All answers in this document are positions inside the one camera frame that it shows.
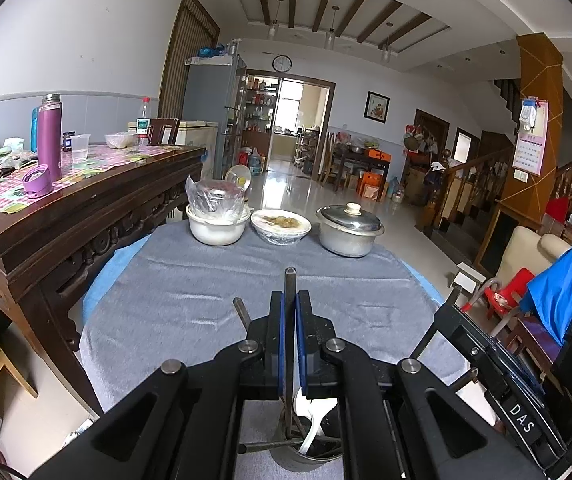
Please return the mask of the white plastic spoon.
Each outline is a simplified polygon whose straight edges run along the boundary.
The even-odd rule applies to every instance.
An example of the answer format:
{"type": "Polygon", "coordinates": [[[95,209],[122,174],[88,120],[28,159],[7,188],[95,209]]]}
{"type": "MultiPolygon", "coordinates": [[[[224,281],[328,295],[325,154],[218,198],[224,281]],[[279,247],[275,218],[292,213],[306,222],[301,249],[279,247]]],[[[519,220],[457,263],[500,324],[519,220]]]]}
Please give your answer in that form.
{"type": "Polygon", "coordinates": [[[298,417],[304,417],[310,420],[310,428],[304,436],[303,444],[298,452],[306,455],[311,447],[314,439],[322,427],[323,418],[334,408],[338,401],[336,398],[312,399],[309,400],[299,388],[295,396],[295,413],[298,417]]]}

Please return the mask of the dark chopstick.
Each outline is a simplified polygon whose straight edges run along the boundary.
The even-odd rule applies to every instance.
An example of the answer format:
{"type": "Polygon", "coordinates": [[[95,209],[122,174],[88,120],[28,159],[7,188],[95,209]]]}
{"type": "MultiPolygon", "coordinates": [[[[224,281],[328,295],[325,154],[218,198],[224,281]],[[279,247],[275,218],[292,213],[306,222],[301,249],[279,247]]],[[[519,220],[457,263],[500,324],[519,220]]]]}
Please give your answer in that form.
{"type": "Polygon", "coordinates": [[[294,386],[295,320],[296,320],[297,271],[293,266],[285,269],[285,406],[286,414],[292,414],[292,387],[294,386]]]}
{"type": "MultiPolygon", "coordinates": [[[[284,448],[284,446],[301,446],[303,444],[301,438],[293,438],[289,440],[280,440],[273,442],[251,442],[251,443],[239,443],[237,445],[237,454],[249,454],[258,453],[263,451],[269,451],[273,448],[284,448]]],[[[341,438],[336,437],[316,437],[314,440],[319,440],[322,442],[329,442],[333,444],[341,444],[341,438]]]]}
{"type": "Polygon", "coordinates": [[[233,307],[237,313],[237,316],[240,319],[240,322],[242,322],[242,324],[243,324],[244,330],[249,330],[250,323],[251,323],[251,317],[250,317],[249,312],[246,308],[246,304],[244,303],[244,300],[242,298],[235,297],[233,299],[233,307]]]}

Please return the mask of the black utensil holder cup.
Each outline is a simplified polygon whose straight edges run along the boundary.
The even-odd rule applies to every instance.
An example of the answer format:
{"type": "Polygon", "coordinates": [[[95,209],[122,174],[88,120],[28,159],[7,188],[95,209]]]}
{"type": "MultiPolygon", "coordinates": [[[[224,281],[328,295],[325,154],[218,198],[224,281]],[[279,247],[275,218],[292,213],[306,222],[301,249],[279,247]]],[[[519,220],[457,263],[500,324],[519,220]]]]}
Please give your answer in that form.
{"type": "Polygon", "coordinates": [[[298,392],[292,402],[289,428],[280,415],[275,430],[277,447],[270,455],[278,466],[291,472],[310,472],[342,455],[336,399],[308,400],[298,392]]]}

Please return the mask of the dark wooden stool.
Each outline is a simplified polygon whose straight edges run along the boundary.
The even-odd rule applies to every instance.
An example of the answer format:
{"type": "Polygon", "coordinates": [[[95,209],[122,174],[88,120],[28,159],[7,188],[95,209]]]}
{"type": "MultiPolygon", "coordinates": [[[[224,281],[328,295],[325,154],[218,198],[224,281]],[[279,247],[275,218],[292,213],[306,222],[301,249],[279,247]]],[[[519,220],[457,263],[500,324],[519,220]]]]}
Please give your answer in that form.
{"type": "Polygon", "coordinates": [[[508,334],[503,342],[514,356],[528,353],[541,374],[548,374],[562,350],[535,315],[518,314],[514,321],[508,323],[508,334]]]}

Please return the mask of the blue jacket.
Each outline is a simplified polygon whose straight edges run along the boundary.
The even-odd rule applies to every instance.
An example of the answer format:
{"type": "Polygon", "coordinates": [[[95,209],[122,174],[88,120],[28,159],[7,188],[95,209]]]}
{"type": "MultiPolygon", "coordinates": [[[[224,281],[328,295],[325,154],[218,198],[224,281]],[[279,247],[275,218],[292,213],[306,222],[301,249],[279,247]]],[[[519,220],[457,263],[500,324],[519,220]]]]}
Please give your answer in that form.
{"type": "Polygon", "coordinates": [[[519,309],[534,313],[560,346],[572,320],[572,247],[528,281],[519,309]]]}

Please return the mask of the red plastic child chair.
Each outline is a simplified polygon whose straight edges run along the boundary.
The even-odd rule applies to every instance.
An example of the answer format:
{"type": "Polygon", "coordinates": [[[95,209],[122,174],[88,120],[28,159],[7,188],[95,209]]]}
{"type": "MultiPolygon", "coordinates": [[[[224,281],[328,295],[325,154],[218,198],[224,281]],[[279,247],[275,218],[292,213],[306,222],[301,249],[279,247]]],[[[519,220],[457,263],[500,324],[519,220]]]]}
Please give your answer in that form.
{"type": "Polygon", "coordinates": [[[498,278],[489,278],[472,294],[461,310],[468,312],[481,300],[486,306],[486,318],[504,318],[519,307],[525,296],[527,285],[534,279],[534,274],[527,268],[521,268],[506,285],[498,278]]]}

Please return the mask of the white bowl with plastic bag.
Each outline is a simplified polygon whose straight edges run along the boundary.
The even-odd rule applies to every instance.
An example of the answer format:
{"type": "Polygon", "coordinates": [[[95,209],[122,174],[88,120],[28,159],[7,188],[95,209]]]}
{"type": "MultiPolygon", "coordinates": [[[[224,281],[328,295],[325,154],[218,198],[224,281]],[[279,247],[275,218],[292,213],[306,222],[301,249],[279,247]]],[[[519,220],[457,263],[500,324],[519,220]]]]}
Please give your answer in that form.
{"type": "Polygon", "coordinates": [[[251,215],[242,186],[225,180],[194,181],[188,177],[185,191],[190,232],[198,242],[228,246],[242,237],[251,215]]]}

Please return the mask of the beige sofa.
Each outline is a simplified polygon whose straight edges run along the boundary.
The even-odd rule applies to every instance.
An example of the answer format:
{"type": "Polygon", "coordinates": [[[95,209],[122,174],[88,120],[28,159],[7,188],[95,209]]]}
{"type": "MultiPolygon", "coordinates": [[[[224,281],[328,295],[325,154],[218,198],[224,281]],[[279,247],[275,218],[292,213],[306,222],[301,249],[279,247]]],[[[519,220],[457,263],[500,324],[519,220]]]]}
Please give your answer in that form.
{"type": "Polygon", "coordinates": [[[507,285],[517,272],[528,269],[534,276],[548,269],[571,248],[553,234],[539,235],[524,226],[516,226],[503,252],[495,277],[507,285]]]}

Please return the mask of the white small fan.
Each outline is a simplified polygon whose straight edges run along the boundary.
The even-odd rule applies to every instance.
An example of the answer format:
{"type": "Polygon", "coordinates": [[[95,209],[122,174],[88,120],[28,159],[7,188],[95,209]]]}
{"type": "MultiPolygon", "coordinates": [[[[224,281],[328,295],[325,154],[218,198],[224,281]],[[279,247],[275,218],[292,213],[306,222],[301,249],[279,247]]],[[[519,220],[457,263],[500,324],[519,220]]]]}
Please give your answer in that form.
{"type": "Polygon", "coordinates": [[[250,188],[252,174],[246,165],[235,165],[231,167],[225,174],[224,180],[233,183],[241,188],[244,192],[250,188]]]}

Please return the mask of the dark dining table background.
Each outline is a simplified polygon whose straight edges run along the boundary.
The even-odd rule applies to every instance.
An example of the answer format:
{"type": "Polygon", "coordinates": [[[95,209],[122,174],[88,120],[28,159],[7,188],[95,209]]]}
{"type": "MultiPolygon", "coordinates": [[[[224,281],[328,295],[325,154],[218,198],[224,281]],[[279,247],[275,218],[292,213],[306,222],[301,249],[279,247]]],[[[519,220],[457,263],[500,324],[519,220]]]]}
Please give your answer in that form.
{"type": "Polygon", "coordinates": [[[338,144],[336,148],[333,148],[330,161],[332,166],[330,166],[329,177],[333,180],[334,192],[348,186],[349,171],[362,170],[378,174],[376,183],[378,197],[382,197],[392,163],[390,154],[371,148],[357,153],[346,144],[338,144]]]}

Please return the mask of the grey refrigerator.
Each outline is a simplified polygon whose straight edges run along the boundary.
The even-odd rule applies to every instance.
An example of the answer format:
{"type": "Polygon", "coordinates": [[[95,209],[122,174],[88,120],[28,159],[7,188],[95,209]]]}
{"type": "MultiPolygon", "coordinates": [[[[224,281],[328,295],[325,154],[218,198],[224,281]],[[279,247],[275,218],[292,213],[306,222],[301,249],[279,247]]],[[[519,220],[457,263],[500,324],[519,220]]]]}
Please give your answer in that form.
{"type": "Polygon", "coordinates": [[[222,179],[235,164],[242,143],[247,65],[239,54],[193,56],[184,64],[187,83],[182,119],[216,124],[213,177],[222,179]]]}

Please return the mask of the clear plastic cup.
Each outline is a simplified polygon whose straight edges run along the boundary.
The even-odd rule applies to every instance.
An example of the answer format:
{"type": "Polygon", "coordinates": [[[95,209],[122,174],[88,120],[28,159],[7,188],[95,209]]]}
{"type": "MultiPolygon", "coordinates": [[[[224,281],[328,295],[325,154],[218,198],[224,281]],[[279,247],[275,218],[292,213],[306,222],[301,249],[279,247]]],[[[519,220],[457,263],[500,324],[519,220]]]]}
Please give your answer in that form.
{"type": "Polygon", "coordinates": [[[71,161],[73,165],[80,164],[88,159],[89,146],[89,134],[75,134],[74,136],[70,136],[71,161]]]}

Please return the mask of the purple thermos bottle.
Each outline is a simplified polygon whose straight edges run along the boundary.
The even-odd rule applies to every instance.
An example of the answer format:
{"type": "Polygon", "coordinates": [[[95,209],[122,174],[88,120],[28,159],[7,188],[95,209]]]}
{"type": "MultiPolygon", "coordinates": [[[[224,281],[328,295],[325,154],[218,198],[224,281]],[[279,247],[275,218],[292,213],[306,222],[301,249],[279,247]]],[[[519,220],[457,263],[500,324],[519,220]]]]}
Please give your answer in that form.
{"type": "Polygon", "coordinates": [[[36,134],[38,161],[47,166],[52,181],[62,177],[62,99],[59,93],[49,93],[38,110],[36,134]]]}

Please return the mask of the teal thermos bottle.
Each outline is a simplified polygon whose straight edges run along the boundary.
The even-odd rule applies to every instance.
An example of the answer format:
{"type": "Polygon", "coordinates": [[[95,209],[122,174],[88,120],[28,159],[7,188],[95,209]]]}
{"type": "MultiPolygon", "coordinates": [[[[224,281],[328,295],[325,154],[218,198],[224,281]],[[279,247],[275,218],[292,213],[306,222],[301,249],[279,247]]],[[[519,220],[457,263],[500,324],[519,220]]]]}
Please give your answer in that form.
{"type": "Polygon", "coordinates": [[[32,108],[30,125],[30,151],[38,151],[39,107],[32,108]]]}

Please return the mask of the wall calendar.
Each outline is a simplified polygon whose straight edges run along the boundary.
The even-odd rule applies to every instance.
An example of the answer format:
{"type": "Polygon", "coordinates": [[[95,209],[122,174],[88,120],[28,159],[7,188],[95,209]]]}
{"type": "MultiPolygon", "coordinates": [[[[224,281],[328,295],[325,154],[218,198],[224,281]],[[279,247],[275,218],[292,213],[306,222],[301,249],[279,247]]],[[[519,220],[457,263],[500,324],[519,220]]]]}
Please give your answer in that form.
{"type": "Polygon", "coordinates": [[[547,136],[548,101],[523,99],[518,117],[513,167],[540,177],[547,136]]]}

